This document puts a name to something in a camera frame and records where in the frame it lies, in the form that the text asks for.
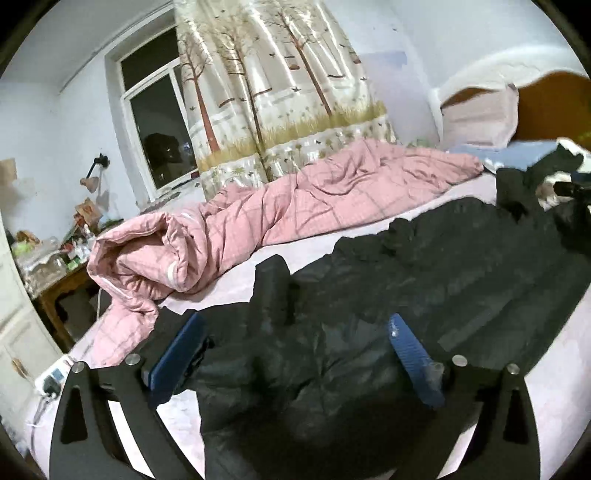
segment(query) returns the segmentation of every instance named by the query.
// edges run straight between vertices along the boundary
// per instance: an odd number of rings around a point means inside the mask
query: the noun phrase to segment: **printed curtain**
[[[259,187],[359,137],[394,142],[358,55],[315,0],[174,0],[206,197]]]

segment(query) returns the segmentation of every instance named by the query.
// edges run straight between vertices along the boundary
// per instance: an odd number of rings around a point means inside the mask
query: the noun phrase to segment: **door handle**
[[[26,380],[29,377],[29,372],[18,358],[12,359],[12,368],[21,378]]]

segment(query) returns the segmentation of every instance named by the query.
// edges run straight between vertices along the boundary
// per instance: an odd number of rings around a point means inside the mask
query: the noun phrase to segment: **power strip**
[[[52,377],[61,387],[64,386],[66,383],[66,377],[70,372],[70,368],[76,360],[74,360],[70,355],[62,355],[58,360],[56,360],[51,367],[45,370],[41,375],[39,375],[35,379],[35,388],[37,391],[44,397],[47,396],[47,393],[43,390],[43,383],[47,377]]]

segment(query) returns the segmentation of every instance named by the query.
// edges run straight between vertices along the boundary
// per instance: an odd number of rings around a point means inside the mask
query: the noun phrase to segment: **white pillow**
[[[481,93],[443,108],[443,139],[439,148],[470,144],[505,148],[517,130],[519,91],[515,85]]]

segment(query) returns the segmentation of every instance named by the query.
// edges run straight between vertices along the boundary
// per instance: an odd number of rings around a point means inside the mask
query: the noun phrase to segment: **window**
[[[126,128],[150,199],[155,200],[197,170],[175,29],[127,55],[120,67]]]

